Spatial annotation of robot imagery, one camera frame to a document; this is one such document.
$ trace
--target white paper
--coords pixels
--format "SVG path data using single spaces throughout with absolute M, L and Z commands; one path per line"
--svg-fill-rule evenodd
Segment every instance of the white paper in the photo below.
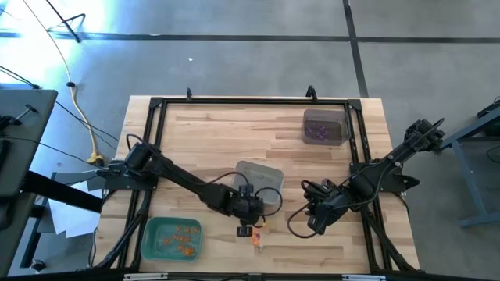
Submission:
M 71 187 L 98 198 L 102 197 L 101 190 L 88 191 L 87 182 L 76 183 Z M 73 207 L 52 199 L 48 199 L 48 202 L 56 234 L 66 231 L 66 238 L 76 237 L 92 233 L 99 224 L 101 217 L 99 213 Z

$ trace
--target yellow extension cord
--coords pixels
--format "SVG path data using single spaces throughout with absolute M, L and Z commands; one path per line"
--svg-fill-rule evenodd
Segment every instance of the yellow extension cord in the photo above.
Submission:
M 70 74 L 70 68 L 68 67 L 68 64 L 66 63 L 66 60 L 64 59 L 64 56 L 63 56 L 63 53 L 61 52 L 61 50 L 59 49 L 59 46 L 56 44 L 54 38 L 52 38 L 52 36 L 50 35 L 50 33 L 47 31 L 47 29 L 45 29 L 44 25 L 41 23 L 40 19 L 38 19 L 37 15 L 33 12 L 33 10 L 31 9 L 31 7 L 28 5 L 28 3 L 26 3 L 25 0 L 23 0 L 24 2 L 24 5 L 26 5 L 26 7 L 30 10 L 30 12 L 33 14 L 34 18 L 37 19 L 38 23 L 40 24 L 41 27 L 43 27 L 45 33 L 48 35 L 48 37 L 50 38 L 50 40 L 52 40 L 52 43 L 54 43 L 54 46 L 55 48 L 57 49 L 57 52 L 59 52 L 59 55 L 61 56 L 61 59 L 62 61 L 64 62 L 64 66 L 66 67 L 66 75 L 68 76 L 68 82 L 69 83 L 72 83 L 72 80 L 71 80 L 71 74 Z M 91 157 L 87 160 L 87 162 L 91 163 L 91 164 L 95 164 L 98 162 L 98 160 L 101 160 L 104 162 L 104 158 L 102 157 L 102 155 L 99 154 L 98 150 L 97 150 L 97 145 L 95 143 L 95 138 L 94 138 L 94 132 L 92 131 L 92 128 L 90 127 L 90 123 L 88 122 L 88 119 L 87 117 L 85 116 L 84 112 L 81 110 L 80 106 L 78 106 L 77 104 L 77 97 L 75 96 L 75 92 L 74 92 L 74 89 L 73 89 L 73 86 L 68 86 L 70 88 L 70 92 L 71 92 L 71 100 L 73 101 L 73 104 L 75 106 L 75 108 L 77 109 L 77 111 L 80 113 L 82 119 L 89 125 L 88 126 L 88 132 L 89 134 L 91 135 L 91 141 L 92 141 L 92 154 L 91 154 Z

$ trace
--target concrete floor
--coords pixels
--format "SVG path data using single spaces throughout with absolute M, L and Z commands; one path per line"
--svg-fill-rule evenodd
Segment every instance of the concrete floor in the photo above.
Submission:
M 44 2 L 29 3 L 45 25 L 57 24 Z M 348 35 L 342 0 L 52 3 L 65 16 L 87 13 L 82 26 L 87 32 Z M 500 37 L 497 1 L 354 0 L 351 7 L 358 36 Z M 59 102 L 72 108 L 62 62 L 43 30 L 22 2 L 11 0 L 6 10 L 22 20 L 3 14 L 0 28 L 13 28 L 26 37 L 0 38 L 0 65 L 44 88 L 56 89 Z M 93 125 L 115 136 L 132 94 L 184 94 L 190 87 L 194 94 L 302 96 L 313 84 L 322 97 L 359 97 L 348 42 L 57 41 L 79 86 L 81 107 Z M 393 144 L 402 141 L 404 129 L 417 119 L 445 117 L 442 129 L 448 135 L 472 122 L 499 95 L 498 47 L 360 44 L 368 94 L 383 98 Z M 0 76 L 0 82 L 12 81 Z M 81 158 L 91 150 L 88 132 L 57 106 L 42 141 Z M 99 149 L 107 158 L 114 156 L 105 144 L 100 143 Z M 32 169 L 49 176 L 89 167 L 39 148 Z M 421 180 L 408 192 L 407 201 L 422 269 L 498 279 L 500 224 L 459 226 L 459 220 L 475 215 L 475 210 L 454 155 L 450 151 L 417 155 L 405 165 L 405 173 Z M 495 198 L 500 192 L 489 192 L 499 206 Z M 44 272 L 86 265 L 90 237 L 66 240 L 63 235 L 48 234 L 42 240 L 51 247 L 50 254 L 43 247 L 36 253 L 36 258 L 48 263 Z M 32 273 L 18 269 L 19 260 L 17 255 L 10 274 Z

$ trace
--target wooden tabletop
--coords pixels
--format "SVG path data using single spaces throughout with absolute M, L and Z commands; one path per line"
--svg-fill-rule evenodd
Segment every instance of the wooden tabletop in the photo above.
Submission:
M 124 140 L 127 133 L 142 136 L 150 98 L 130 97 L 116 158 L 123 159 L 127 155 Z M 382 101 L 377 98 L 361 101 L 371 155 L 381 158 L 392 149 Z M 238 219 L 210 211 L 196 195 L 168 180 L 160 180 L 153 194 L 149 217 L 197 219 L 202 224 L 202 249 L 198 259 L 191 263 L 142 259 L 141 271 L 369 272 L 359 213 L 349 211 L 327 227 L 324 235 L 311 239 L 300 239 L 288 232 L 287 218 L 306 203 L 300 181 L 321 182 L 329 178 L 340 183 L 348 176 L 348 165 L 352 161 L 348 142 L 340 147 L 303 143 L 301 126 L 307 108 L 343 110 L 337 105 L 168 105 L 161 143 L 167 158 L 204 180 L 234 170 L 240 160 L 280 169 L 284 172 L 284 204 L 281 211 L 268 217 L 266 226 L 259 230 L 264 245 L 260 250 L 254 248 L 250 237 L 236 237 Z M 353 123 L 356 142 L 361 144 L 355 117 Z M 151 142 L 155 128 L 153 123 Z M 230 184 L 231 177 L 220 182 Z M 105 203 L 96 235 L 95 263 L 105 257 L 121 236 L 130 195 L 128 190 L 117 191 Z M 380 203 L 388 236 L 409 264 L 418 268 L 405 206 L 393 194 L 381 194 Z M 298 215 L 292 228 L 301 234 L 311 233 L 306 220 L 305 214 Z M 374 233 L 373 236 L 381 266 L 380 245 Z M 134 235 L 130 245 L 135 245 L 135 240 Z M 133 251 L 131 247 L 127 264 Z

